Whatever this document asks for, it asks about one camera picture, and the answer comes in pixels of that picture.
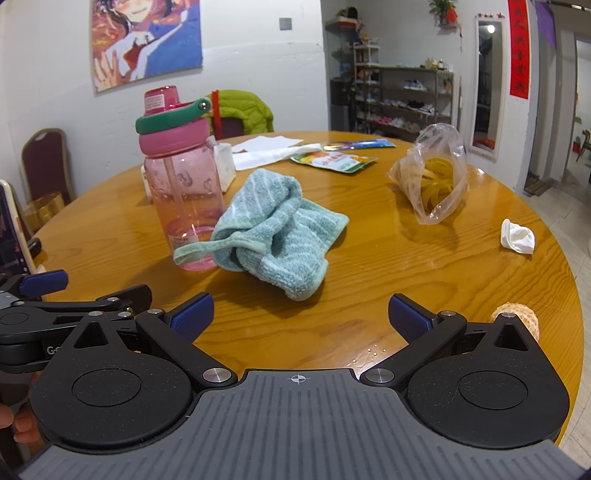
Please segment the person left hand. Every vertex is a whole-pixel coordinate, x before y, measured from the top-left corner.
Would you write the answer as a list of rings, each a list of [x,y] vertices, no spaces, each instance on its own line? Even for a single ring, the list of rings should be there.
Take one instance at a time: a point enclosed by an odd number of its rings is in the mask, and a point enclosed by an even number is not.
[[[0,405],[0,428],[12,428],[17,443],[30,444],[40,440],[36,419],[29,404],[23,405],[14,414],[6,405]]]

